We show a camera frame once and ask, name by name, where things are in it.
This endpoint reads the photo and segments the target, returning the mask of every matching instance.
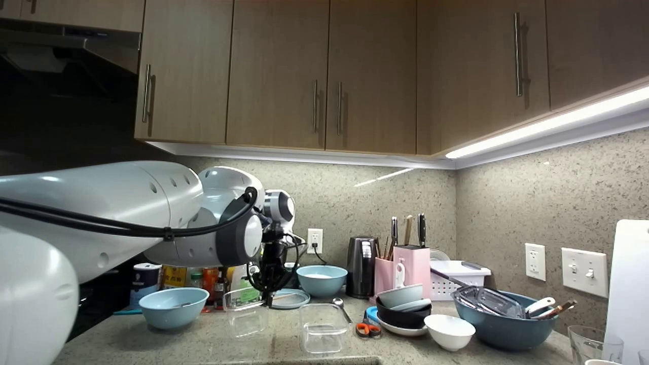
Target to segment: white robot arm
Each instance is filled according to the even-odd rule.
[[[53,361],[73,326],[78,285],[142,252],[173,266],[240,266],[263,235],[285,240],[290,198],[258,193],[244,171],[194,175],[175,162],[0,177],[0,363]],[[31,330],[35,304],[58,322]]]

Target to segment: wooden cabinet door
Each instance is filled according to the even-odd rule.
[[[0,0],[0,19],[20,19],[22,0]]]
[[[547,2],[552,107],[649,75],[648,0]]]
[[[328,0],[237,0],[228,144],[325,146]]]
[[[420,0],[418,24],[418,121],[420,144],[429,146],[422,153],[547,110],[542,0]]]
[[[137,139],[225,142],[231,0],[146,2]]]
[[[141,32],[142,12],[145,0],[22,0],[20,19]]]
[[[326,148],[415,153],[415,0],[331,0]]]

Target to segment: white bowl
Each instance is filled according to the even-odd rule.
[[[385,304],[385,309],[394,309],[406,303],[415,303],[422,299],[425,299],[422,286],[404,286],[404,289],[395,289],[379,294],[379,300]]]
[[[173,330],[191,324],[202,311],[209,292],[202,289],[168,289],[141,300],[146,324]]]
[[[475,326],[458,316],[431,315],[425,318],[431,337],[447,352],[460,352],[475,336]]]

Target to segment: kitchen counter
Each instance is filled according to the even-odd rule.
[[[354,321],[363,318],[366,300],[347,299]],[[434,303],[432,313],[452,313],[450,303]],[[564,336],[550,340],[530,354],[505,354],[477,341],[458,354],[438,347],[425,337],[398,337],[384,330],[379,340],[347,336],[339,355],[315,357],[303,352],[299,311],[259,311],[263,330],[235,337],[225,313],[205,313],[191,326],[175,333],[151,330],[145,316],[112,316],[67,344],[57,365],[75,363],[436,363],[436,365],[570,365],[570,344]]]

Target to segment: black cable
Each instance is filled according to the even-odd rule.
[[[12,200],[4,200],[4,198],[0,198],[0,212],[20,216],[26,220],[35,220],[35,222],[82,230],[82,231],[107,234],[107,235],[128,235],[128,237],[162,237],[162,240],[171,242],[175,237],[192,237],[192,235],[213,234],[220,228],[229,226],[231,222],[240,220],[241,216],[245,216],[248,212],[252,212],[255,207],[258,189],[248,188],[240,200],[244,200],[244,204],[248,204],[248,206],[241,207],[237,213],[234,213],[228,222],[220,222],[220,224],[206,226],[206,228],[191,228],[191,230],[137,226],[137,224],[126,224],[126,222],[114,222],[114,220],[104,220],[104,217],[93,217],[93,216],[83,216],[83,213],[12,201]]]

